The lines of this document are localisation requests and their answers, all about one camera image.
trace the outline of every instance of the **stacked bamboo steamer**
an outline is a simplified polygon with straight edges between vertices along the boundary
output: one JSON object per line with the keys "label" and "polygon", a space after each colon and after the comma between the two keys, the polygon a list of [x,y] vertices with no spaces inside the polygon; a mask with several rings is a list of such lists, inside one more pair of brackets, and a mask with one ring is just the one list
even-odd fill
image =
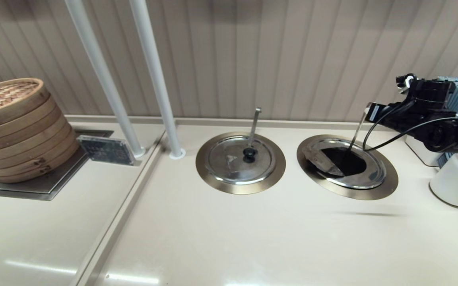
{"label": "stacked bamboo steamer", "polygon": [[36,78],[0,83],[0,182],[46,174],[78,149],[75,131]]}

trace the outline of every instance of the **corrugated wall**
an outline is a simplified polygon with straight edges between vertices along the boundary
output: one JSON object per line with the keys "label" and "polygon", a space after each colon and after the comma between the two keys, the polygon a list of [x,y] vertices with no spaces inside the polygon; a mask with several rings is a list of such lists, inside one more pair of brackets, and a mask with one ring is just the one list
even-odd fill
{"label": "corrugated wall", "polygon": [[[159,114],[127,0],[84,0],[132,115]],[[394,77],[458,76],[458,0],[148,0],[176,116],[357,121]],[[63,0],[0,0],[0,81],[111,114]]]}

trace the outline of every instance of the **robotic arm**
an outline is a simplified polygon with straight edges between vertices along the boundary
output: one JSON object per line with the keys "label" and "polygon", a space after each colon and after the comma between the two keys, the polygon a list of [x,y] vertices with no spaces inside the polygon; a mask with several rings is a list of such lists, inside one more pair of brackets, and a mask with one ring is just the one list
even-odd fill
{"label": "robotic arm", "polygon": [[373,103],[366,120],[413,136],[433,152],[458,153],[458,116],[446,108],[446,99],[455,83],[417,79],[414,74],[396,78],[402,102],[382,105]]}

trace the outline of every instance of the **stainless steel rim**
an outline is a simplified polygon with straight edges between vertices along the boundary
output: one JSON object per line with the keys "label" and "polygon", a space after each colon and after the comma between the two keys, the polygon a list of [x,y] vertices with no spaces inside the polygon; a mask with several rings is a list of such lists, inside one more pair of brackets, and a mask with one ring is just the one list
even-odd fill
{"label": "stainless steel rim", "polygon": [[247,184],[247,185],[237,185],[237,184],[229,184],[222,181],[219,181],[213,174],[209,172],[209,170],[205,167],[205,157],[206,154],[211,150],[211,147],[219,142],[224,140],[224,138],[228,137],[235,137],[235,136],[249,136],[248,132],[229,132],[220,134],[208,140],[202,147],[199,149],[199,152],[196,156],[196,168],[200,175],[200,177],[210,186],[213,188],[220,190],[222,192],[230,193],[230,194],[253,194],[262,192],[266,189],[269,189],[271,186],[275,185],[285,171],[285,157],[282,153],[282,150],[269,140],[266,137],[255,135],[255,139],[264,142],[268,145],[271,150],[274,152],[276,164],[273,172],[265,179],[258,181],[256,183]]}
{"label": "stainless steel rim", "polygon": [[[388,161],[388,159],[380,154],[380,152],[374,150],[371,151],[378,160],[382,161],[386,169],[386,178],[384,182],[372,189],[351,189],[336,185],[319,175],[315,170],[314,167],[309,163],[309,161],[305,158],[302,149],[303,147],[307,146],[313,140],[323,140],[329,138],[340,138],[351,141],[351,138],[337,136],[337,135],[317,135],[312,136],[300,143],[298,146],[298,150],[296,151],[296,158],[298,159],[298,163],[300,167],[303,169],[305,174],[307,174],[313,181],[318,183],[323,188],[332,191],[336,194],[342,195],[344,197],[350,197],[351,199],[362,199],[362,200],[374,200],[374,199],[383,199],[391,195],[398,186],[398,174],[393,165]],[[362,146],[360,141],[355,141],[355,145]]]}

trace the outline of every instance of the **glossy countertop surface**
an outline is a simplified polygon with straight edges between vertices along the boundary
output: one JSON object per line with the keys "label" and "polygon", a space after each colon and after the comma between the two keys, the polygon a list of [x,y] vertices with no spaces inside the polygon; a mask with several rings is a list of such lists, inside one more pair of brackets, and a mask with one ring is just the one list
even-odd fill
{"label": "glossy countertop surface", "polygon": [[[76,123],[114,130],[115,123]],[[140,143],[155,148],[159,124],[134,124]],[[144,168],[88,160],[52,201],[0,197],[0,286],[69,285],[91,257],[111,219]]]}
{"label": "glossy countertop surface", "polygon": [[[233,195],[202,181],[196,153],[216,135],[248,128],[178,130],[186,157],[162,155],[97,285],[458,285],[458,209],[432,194],[436,169],[403,140],[380,149],[398,189],[358,201],[318,186],[296,161],[305,138],[352,131],[258,127],[282,149],[285,173],[264,192]],[[395,135],[374,132],[369,144]]]}

